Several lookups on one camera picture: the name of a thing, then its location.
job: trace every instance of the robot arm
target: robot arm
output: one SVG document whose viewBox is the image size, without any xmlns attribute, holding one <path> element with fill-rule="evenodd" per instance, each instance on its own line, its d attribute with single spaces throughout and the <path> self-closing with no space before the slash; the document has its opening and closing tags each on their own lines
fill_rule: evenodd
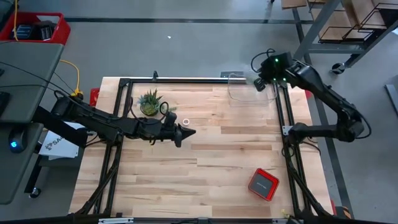
<svg viewBox="0 0 398 224">
<path fill-rule="evenodd" d="M 66 96 L 56 92 L 57 102 L 51 113 L 63 120 L 76 121 L 84 127 L 96 131 L 101 139 L 110 142 L 120 141 L 122 136 L 141 138 L 145 141 L 171 140 L 175 146 L 181 147 L 182 140 L 195 134 L 196 131 L 175 124 L 177 115 L 172 112 L 164 114 L 164 122 L 154 118 L 125 118 L 98 110 L 84 103 L 75 96 Z"/>
<path fill-rule="evenodd" d="M 261 63 L 259 78 L 254 82 L 257 90 L 263 90 L 265 84 L 273 82 L 287 82 L 292 88 L 297 86 L 308 90 L 337 114 L 337 123 L 334 125 L 307 126 L 296 123 L 289 131 L 289 143 L 298 144 L 306 137 L 328 137 L 352 142 L 364 131 L 362 115 L 355 106 L 333 91 L 331 86 L 326 86 L 313 67 L 292 60 L 290 53 L 272 55 Z"/>
</svg>

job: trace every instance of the wooden tabletop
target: wooden tabletop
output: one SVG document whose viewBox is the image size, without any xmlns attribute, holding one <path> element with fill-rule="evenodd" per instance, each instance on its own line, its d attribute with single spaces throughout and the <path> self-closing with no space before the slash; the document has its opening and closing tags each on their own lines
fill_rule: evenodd
<svg viewBox="0 0 398 224">
<path fill-rule="evenodd" d="M 112 113 L 118 83 L 116 77 L 103 79 L 98 109 Z M 170 141 L 150 146 L 140 139 L 125 138 L 113 214 L 123 212 L 125 217 L 167 218 L 282 218 L 282 209 L 293 214 L 275 101 L 254 102 L 249 106 L 247 102 L 231 100 L 228 85 L 220 84 L 134 84 L 133 110 L 137 116 L 142 116 L 136 105 L 137 98 L 155 88 L 164 96 L 162 100 L 177 107 L 176 122 L 189 119 L 188 127 L 196 129 L 197 133 L 185 139 L 181 148 Z M 242 88 L 242 98 L 236 95 L 236 89 L 230 89 L 232 97 L 248 100 L 244 97 L 252 94 L 264 99 L 259 94 L 265 93 L 253 92 L 253 86 Z M 290 100 L 295 121 L 311 124 L 304 91 L 290 90 Z M 80 209 L 97 188 L 104 152 L 105 145 L 101 143 L 85 149 L 71 212 Z M 301 152 L 308 187 L 331 212 L 320 155 L 304 144 Z M 248 190 L 249 181 L 259 167 L 280 180 L 271 202 Z M 302 206 L 299 190 L 298 197 Z"/>
</svg>

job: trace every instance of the white washer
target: white washer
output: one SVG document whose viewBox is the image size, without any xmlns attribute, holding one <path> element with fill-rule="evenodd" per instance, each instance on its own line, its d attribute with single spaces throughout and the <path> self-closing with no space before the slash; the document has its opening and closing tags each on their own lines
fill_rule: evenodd
<svg viewBox="0 0 398 224">
<path fill-rule="evenodd" d="M 182 120 L 182 124 L 183 125 L 188 125 L 189 124 L 189 119 L 185 118 L 184 120 Z"/>
</svg>

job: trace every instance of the gray desk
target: gray desk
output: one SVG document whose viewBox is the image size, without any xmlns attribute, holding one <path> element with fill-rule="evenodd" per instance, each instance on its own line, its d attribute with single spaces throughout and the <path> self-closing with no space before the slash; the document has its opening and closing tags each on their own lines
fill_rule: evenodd
<svg viewBox="0 0 398 224">
<path fill-rule="evenodd" d="M 8 139 L 8 134 L 13 127 L 13 124 L 2 124 L 0 130 L 0 204 L 12 202 L 36 147 L 36 144 L 29 144 L 23 152 L 12 153 L 9 150 L 8 141 L 4 141 L 4 139 Z M 25 130 L 28 141 L 37 142 L 42 130 L 42 124 L 28 124 Z"/>
<path fill-rule="evenodd" d="M 0 42 L 0 62 L 31 72 L 50 81 L 63 50 L 61 44 Z M 5 72 L 0 76 L 0 91 L 11 94 L 10 103 L 0 116 L 0 123 L 29 123 L 45 92 L 40 86 L 5 87 L 9 85 L 43 85 L 47 82 L 26 72 L 0 63 Z"/>
<path fill-rule="evenodd" d="M 63 45 L 0 42 L 0 62 L 27 70 L 44 80 L 50 80 L 58 64 Z M 10 203 L 32 157 L 42 124 L 30 123 L 45 92 L 45 87 L 6 85 L 43 85 L 47 82 L 26 72 L 0 63 L 5 72 L 0 76 L 0 91 L 11 94 L 10 102 L 0 117 L 0 204 Z M 8 136 L 15 123 L 27 123 L 28 147 L 24 152 L 13 154 L 9 150 Z"/>
</svg>

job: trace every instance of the concrete floor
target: concrete floor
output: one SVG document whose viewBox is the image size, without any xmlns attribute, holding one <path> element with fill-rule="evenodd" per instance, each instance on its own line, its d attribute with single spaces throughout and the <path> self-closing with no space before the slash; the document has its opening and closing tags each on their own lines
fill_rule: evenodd
<svg viewBox="0 0 398 224">
<path fill-rule="evenodd" d="M 280 2 L 267 8 L 261 0 L 36 0 L 21 1 L 25 11 L 62 12 L 65 16 L 293 19 Z M 310 19 L 308 8 L 299 9 Z M 219 77 L 222 71 L 250 71 L 250 59 L 269 47 L 291 50 L 299 46 L 293 25 L 270 24 L 115 24 L 70 23 L 72 32 L 62 58 L 80 68 L 81 89 L 88 97 L 102 77 L 148 77 L 157 70 L 162 77 Z M 389 34 L 353 68 L 340 76 L 328 74 L 348 55 L 311 55 L 323 81 L 353 102 L 371 123 L 373 135 L 353 143 L 335 141 L 355 218 L 394 223 L 398 219 L 398 164 L 396 127 L 398 117 L 384 90 L 397 75 L 398 36 Z M 75 87 L 73 68 L 60 64 L 57 73 Z M 57 77 L 53 82 L 63 85 Z M 53 95 L 46 93 L 42 106 L 50 109 Z M 310 99 L 310 111 L 319 123 Z M 326 110 L 330 123 L 336 121 Z M 340 204 L 325 143 L 319 139 L 323 168 L 331 198 Z M 77 178 L 77 169 L 49 169 L 40 176 L 42 195 L 31 200 L 22 194 L 0 206 L 0 220 L 66 215 Z"/>
</svg>

